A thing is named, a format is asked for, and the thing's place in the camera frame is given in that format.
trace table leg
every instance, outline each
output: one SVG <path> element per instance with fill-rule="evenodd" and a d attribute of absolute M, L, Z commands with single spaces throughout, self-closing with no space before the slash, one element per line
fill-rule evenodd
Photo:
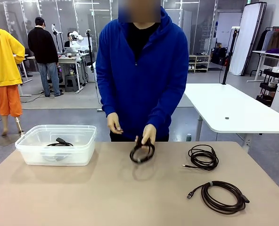
<path fill-rule="evenodd" d="M 19 95 L 21 97 L 31 97 L 31 94 L 23 94 L 20 84 L 18 84 Z"/>
<path fill-rule="evenodd" d="M 242 148 L 248 152 L 249 150 L 249 147 L 251 145 L 251 141 L 252 141 L 252 138 L 253 138 L 253 134 L 251 133 L 246 133 L 244 135 L 244 139 L 243 139 L 243 143 L 242 143 Z"/>
<path fill-rule="evenodd" d="M 23 71 L 24 71 L 24 73 L 25 73 L 25 78 L 26 78 L 26 81 L 24 81 L 23 83 L 27 83 L 27 82 L 29 82 L 29 81 L 32 81 L 32 79 L 28 79 L 28 77 L 27 77 L 26 69 L 25 69 L 25 65 L 24 65 L 23 61 L 21 62 L 21 64 L 22 64 Z"/>
<path fill-rule="evenodd" d="M 202 117 L 199 115 L 198 123 L 197 123 L 197 129 L 196 129 L 195 141 L 199 141 L 199 140 L 200 140 L 200 133 L 201 133 L 202 121 L 203 121 L 203 119 L 202 119 Z"/>
<path fill-rule="evenodd" d="M 77 80 L 78 80 L 78 87 L 79 87 L 79 90 L 76 91 L 76 93 L 79 93 L 84 87 L 81 87 L 81 85 L 80 85 L 80 77 L 79 77 L 79 70 L 78 70 L 77 60 L 75 61 L 75 68 L 76 68 L 76 71 L 77 71 Z"/>
<path fill-rule="evenodd" d="M 259 60 L 259 64 L 258 64 L 258 68 L 257 68 L 257 72 L 256 72 L 256 76 L 254 77 L 254 80 L 247 80 L 247 82 L 260 82 L 260 81 L 263 81 L 263 80 L 258 80 L 258 74 L 259 74 L 261 65 L 263 65 L 263 63 L 264 63 L 264 57 L 263 57 L 263 55 L 261 55 L 260 56 L 260 60 Z"/>

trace clear plastic bin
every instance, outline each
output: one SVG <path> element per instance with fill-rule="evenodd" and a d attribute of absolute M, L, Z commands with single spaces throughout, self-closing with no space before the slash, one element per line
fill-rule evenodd
<path fill-rule="evenodd" d="M 85 125 L 39 125 L 15 142 L 29 165 L 85 166 L 95 148 L 97 128 Z M 73 146 L 47 146 L 61 138 Z"/>

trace jeans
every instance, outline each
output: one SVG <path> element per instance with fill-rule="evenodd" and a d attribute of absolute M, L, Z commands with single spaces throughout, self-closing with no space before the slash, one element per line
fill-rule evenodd
<path fill-rule="evenodd" d="M 38 69 L 41 75 L 41 82 L 42 86 L 44 89 L 44 94 L 49 95 L 49 84 L 47 82 L 47 72 L 49 72 L 51 82 L 53 83 L 53 88 L 54 88 L 54 94 L 55 96 L 60 94 L 60 89 L 59 89 L 59 78 L 58 78 L 58 72 L 57 72 L 57 67 L 56 63 L 51 63 L 51 64 L 39 64 Z"/>

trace black shirt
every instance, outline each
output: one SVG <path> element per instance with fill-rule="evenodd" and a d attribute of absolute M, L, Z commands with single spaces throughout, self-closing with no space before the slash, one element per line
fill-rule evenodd
<path fill-rule="evenodd" d="M 149 41 L 150 36 L 158 29 L 159 23 L 146 29 L 139 29 L 133 23 L 129 23 L 127 42 L 132 49 L 135 60 L 138 60 L 141 51 Z"/>
<path fill-rule="evenodd" d="M 70 41 L 66 41 L 66 42 L 64 43 L 64 47 L 70 47 Z"/>
<path fill-rule="evenodd" d="M 51 34 L 41 27 L 28 33 L 28 47 L 39 64 L 58 63 L 58 53 Z"/>

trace blue hoodie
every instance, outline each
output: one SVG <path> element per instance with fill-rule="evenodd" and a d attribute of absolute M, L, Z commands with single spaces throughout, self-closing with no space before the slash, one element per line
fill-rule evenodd
<path fill-rule="evenodd" d="M 103 110 L 106 116 L 118 114 L 125 137 L 142 135 L 147 124 L 155 126 L 156 138 L 164 137 L 186 87 L 187 38 L 161 8 L 161 23 L 136 62 L 128 27 L 113 20 L 99 37 L 96 69 Z"/>

